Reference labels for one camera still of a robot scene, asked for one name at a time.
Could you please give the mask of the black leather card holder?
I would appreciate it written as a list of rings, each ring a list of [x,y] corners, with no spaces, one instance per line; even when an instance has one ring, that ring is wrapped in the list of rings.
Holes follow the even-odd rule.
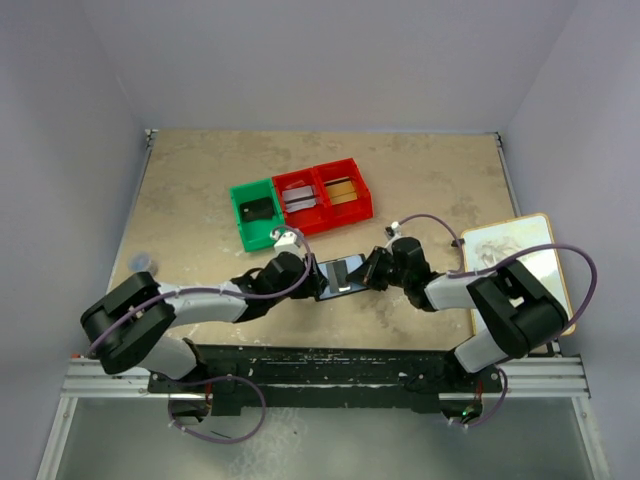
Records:
[[[347,262],[347,269],[348,269],[348,273],[354,271],[357,267],[359,267],[363,261],[365,260],[365,256],[363,254],[355,254],[355,255],[351,255],[351,256],[347,256],[347,257],[342,257],[339,259],[335,259],[335,260],[340,260],[340,259],[345,259]],[[355,294],[355,293],[360,293],[362,291],[367,290],[366,286],[361,286],[355,283],[350,283],[351,285],[351,290],[342,294],[331,294],[329,292],[329,281],[328,281],[328,277],[327,277],[327,264],[329,262],[332,262],[334,260],[330,260],[330,261],[326,261],[326,262],[322,262],[318,264],[318,269],[319,272],[324,276],[324,278],[327,280],[326,286],[324,288],[324,290],[320,293],[318,300],[319,301],[326,301],[326,300],[331,300],[331,299],[335,299],[338,297],[342,297],[342,296],[347,296],[347,295],[351,295],[351,294]]]

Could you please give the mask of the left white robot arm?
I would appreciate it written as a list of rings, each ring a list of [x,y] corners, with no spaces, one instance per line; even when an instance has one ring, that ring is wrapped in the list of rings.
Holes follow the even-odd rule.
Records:
[[[190,340],[165,335],[173,326],[243,323],[265,316],[281,301],[318,300],[328,280],[314,255],[283,252],[221,285],[179,287],[135,273],[89,307],[80,324],[88,355],[115,375],[142,367],[171,378],[184,392],[202,387],[205,361]]]

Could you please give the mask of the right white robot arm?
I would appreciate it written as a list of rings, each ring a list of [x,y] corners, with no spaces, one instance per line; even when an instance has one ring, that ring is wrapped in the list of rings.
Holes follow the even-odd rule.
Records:
[[[374,248],[346,280],[374,291],[400,288],[418,310],[469,309],[480,314],[485,329],[453,349],[444,369],[446,383],[456,391],[469,390],[484,368],[528,355],[569,324],[565,308],[520,261],[484,274],[440,273],[430,267],[413,237]]]

